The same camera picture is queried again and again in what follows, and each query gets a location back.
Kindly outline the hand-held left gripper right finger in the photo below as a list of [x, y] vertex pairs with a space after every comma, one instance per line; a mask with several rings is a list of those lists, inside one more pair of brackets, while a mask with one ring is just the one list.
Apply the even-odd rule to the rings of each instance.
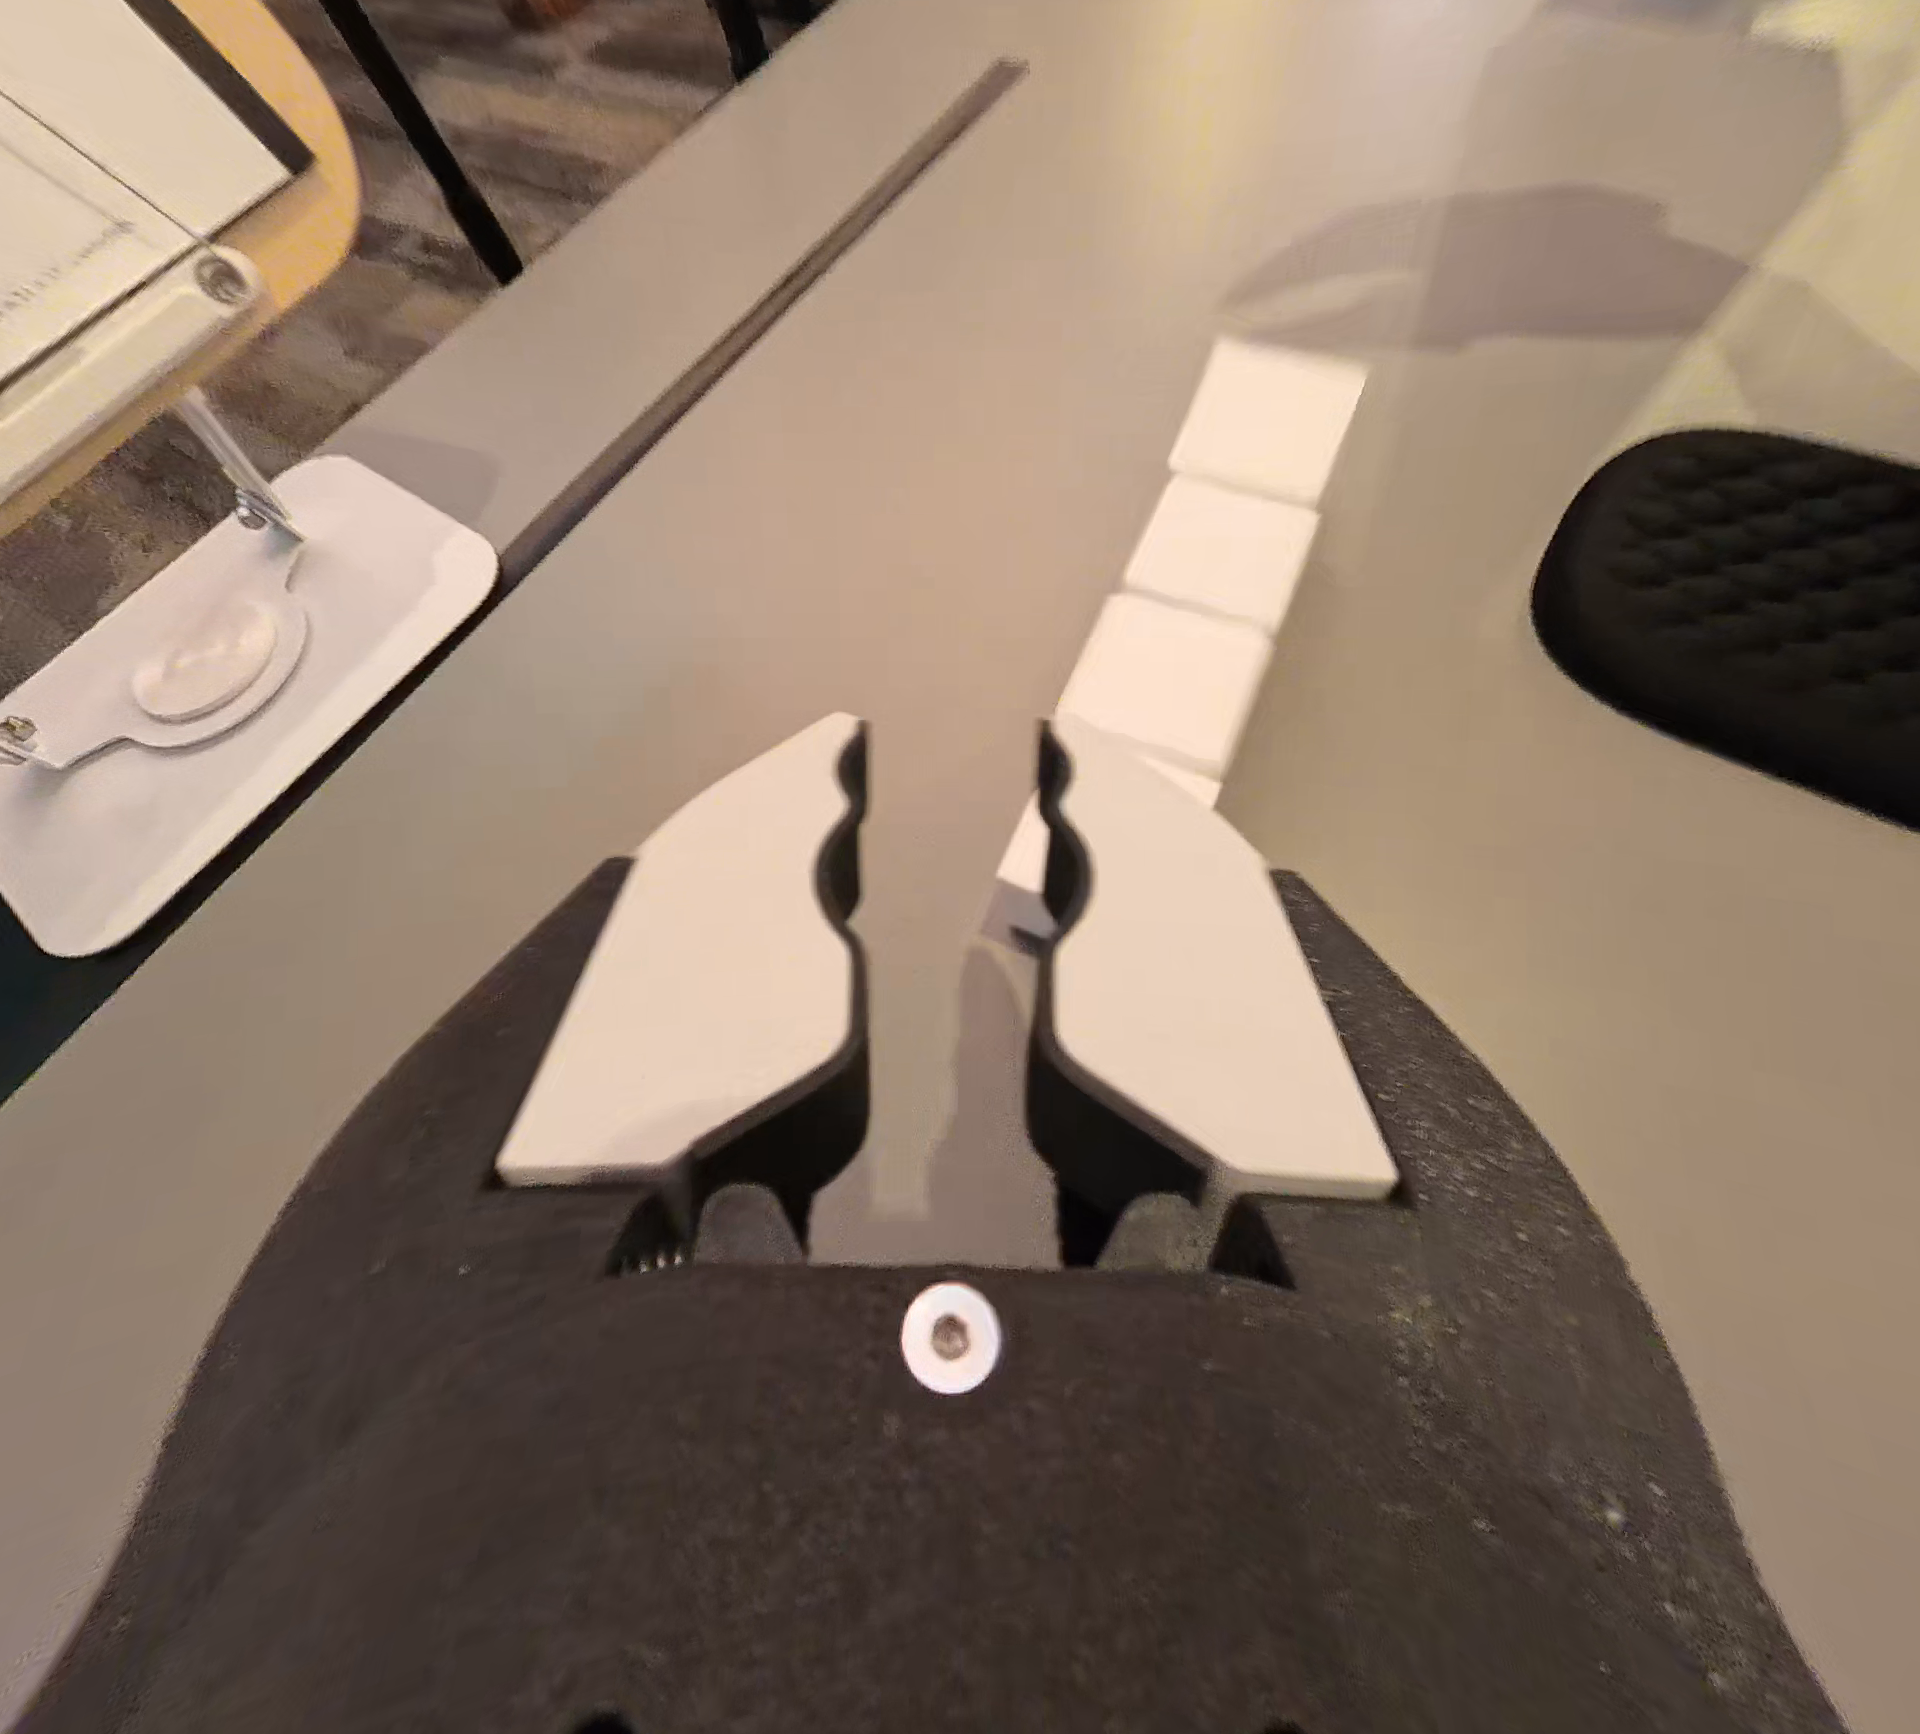
[[1025, 1126], [1065, 1267], [1151, 1200], [1389, 1202], [1402, 1188], [1262, 854], [1087, 720], [1046, 720]]

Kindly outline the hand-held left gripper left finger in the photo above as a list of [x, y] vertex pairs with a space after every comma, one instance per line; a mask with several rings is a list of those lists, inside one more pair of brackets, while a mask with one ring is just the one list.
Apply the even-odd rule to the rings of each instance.
[[868, 806], [871, 729], [829, 712], [646, 836], [498, 1146], [502, 1188], [635, 1192], [646, 1258], [759, 1192], [808, 1255], [873, 1109]]

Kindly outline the printed instruction sheet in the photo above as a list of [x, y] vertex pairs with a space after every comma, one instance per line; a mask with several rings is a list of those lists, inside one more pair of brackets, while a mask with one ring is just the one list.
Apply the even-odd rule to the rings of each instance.
[[169, 0], [3, 0], [3, 380], [219, 243], [312, 160]]

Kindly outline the white hard foam cube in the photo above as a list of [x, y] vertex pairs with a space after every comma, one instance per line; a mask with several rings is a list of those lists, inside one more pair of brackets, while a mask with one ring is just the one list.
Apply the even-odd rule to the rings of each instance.
[[1170, 474], [1317, 511], [1365, 380], [1362, 362], [1219, 336]]
[[[1209, 777], [1205, 771], [1193, 771], [1189, 765], [1181, 765], [1163, 756], [1150, 756], [1134, 743], [1122, 743], [1129, 760], [1151, 770], [1161, 774], [1170, 785], [1181, 789], [1192, 801], [1201, 803], [1201, 808], [1213, 811], [1223, 794], [1223, 781]], [[1047, 902], [1046, 902], [1046, 882], [1047, 882], [1047, 822], [1041, 820], [1041, 806], [1039, 806], [1039, 792], [1029, 789], [1020, 811], [1020, 822], [1015, 826], [1015, 834], [1005, 846], [1002, 860], [998, 863], [995, 871], [995, 884], [999, 894], [1015, 902], [1010, 913], [1015, 915], [1039, 915], [1047, 919]]]
[[1277, 640], [1320, 516], [1300, 504], [1175, 477], [1123, 568], [1122, 588]]
[[1272, 651], [1253, 626], [1122, 592], [1101, 605], [1056, 716], [1223, 782]]

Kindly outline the black padded wrist rest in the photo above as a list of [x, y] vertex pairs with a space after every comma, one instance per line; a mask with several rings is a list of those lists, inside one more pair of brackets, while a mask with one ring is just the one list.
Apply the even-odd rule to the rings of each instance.
[[1600, 704], [1917, 830], [1917, 467], [1734, 426], [1612, 457], [1529, 618]]

